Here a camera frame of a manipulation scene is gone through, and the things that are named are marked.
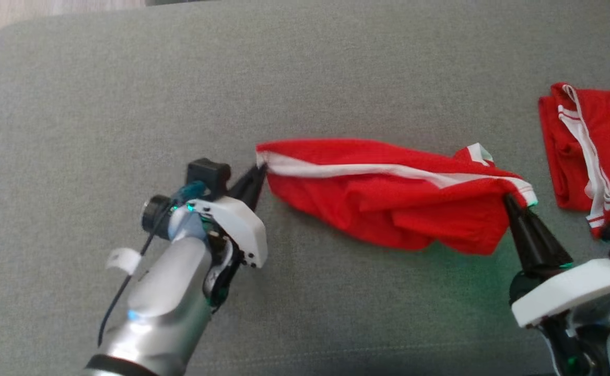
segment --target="folded red garment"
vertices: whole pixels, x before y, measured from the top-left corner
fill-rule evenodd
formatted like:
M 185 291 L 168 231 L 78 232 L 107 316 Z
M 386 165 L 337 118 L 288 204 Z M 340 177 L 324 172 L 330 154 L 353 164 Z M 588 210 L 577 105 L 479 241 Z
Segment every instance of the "folded red garment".
M 590 211 L 599 236 L 610 221 L 610 91 L 554 84 L 539 117 L 558 206 Z
M 435 239 L 492 254 L 508 227 L 502 197 L 537 203 L 520 176 L 496 169 L 479 144 L 453 158 L 371 140 L 285 140 L 258 145 L 275 195 L 355 238 L 403 250 Z

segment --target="wooden floor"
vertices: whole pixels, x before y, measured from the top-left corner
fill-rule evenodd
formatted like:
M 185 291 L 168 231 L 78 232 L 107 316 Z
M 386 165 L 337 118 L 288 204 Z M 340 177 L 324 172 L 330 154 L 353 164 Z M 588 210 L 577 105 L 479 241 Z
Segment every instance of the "wooden floor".
M 8 24 L 57 14 L 144 7 L 145 0 L 0 0 L 0 29 Z

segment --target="gray fabric surface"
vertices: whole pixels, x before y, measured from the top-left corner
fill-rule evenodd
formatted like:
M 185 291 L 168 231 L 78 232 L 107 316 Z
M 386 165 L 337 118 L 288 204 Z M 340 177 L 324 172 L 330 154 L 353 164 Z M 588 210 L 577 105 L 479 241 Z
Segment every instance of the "gray fabric surface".
M 577 260 L 599 255 L 553 198 L 536 103 L 556 81 L 610 88 L 610 2 L 189 3 L 0 31 L 0 374 L 83 367 L 144 200 L 197 157 L 243 171 L 266 140 L 479 141 Z M 188 374 L 548 371 L 508 307 L 509 236 L 491 257 L 407 254 L 267 191 L 258 214 L 268 264 L 238 273 Z

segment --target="white cable label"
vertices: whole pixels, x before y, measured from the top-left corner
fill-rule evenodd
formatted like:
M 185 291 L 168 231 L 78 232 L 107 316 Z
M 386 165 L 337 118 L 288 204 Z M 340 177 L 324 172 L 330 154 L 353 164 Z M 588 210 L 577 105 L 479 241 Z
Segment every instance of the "white cable label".
M 140 260 L 143 257 L 136 250 L 131 248 L 117 248 L 110 252 L 108 262 L 105 264 L 106 269 L 111 267 L 118 267 L 122 271 L 128 273 L 129 276 L 133 276 L 133 272 L 136 271 L 136 267 L 140 264 Z

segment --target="black cable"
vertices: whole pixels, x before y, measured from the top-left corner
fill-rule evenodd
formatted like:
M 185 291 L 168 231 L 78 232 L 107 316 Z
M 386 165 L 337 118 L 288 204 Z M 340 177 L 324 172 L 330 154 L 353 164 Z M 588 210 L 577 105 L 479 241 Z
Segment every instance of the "black cable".
M 149 248 L 149 245 L 152 243 L 152 239 L 154 239 L 154 235 L 157 232 L 157 228 L 159 228 L 159 226 L 161 226 L 161 222 L 166 217 L 166 214 L 171 210 L 171 207 L 173 207 L 172 202 L 168 206 L 168 209 L 164 210 L 161 213 L 161 215 L 159 216 L 159 219 L 157 219 L 156 224 L 154 224 L 152 231 L 149 232 L 149 236 L 147 237 L 147 240 L 145 240 L 145 244 L 143 244 L 143 248 L 140 250 L 141 257 L 144 256 L 145 253 L 147 252 L 147 248 Z M 119 302 L 119 297 L 121 297 L 121 295 L 124 292 L 124 289 L 128 285 L 129 281 L 131 281 L 130 274 L 128 276 L 126 276 L 122 285 L 119 286 L 119 290 L 117 290 L 117 293 L 115 293 L 114 298 L 112 298 L 112 302 L 110 303 L 108 310 L 105 312 L 105 316 L 103 316 L 103 320 L 100 322 L 100 328 L 98 328 L 98 340 L 97 340 L 98 347 L 100 347 L 100 344 L 103 342 L 103 332 L 105 331 L 105 325 L 108 323 L 110 314 L 112 313 L 114 306 L 117 305 L 117 302 Z

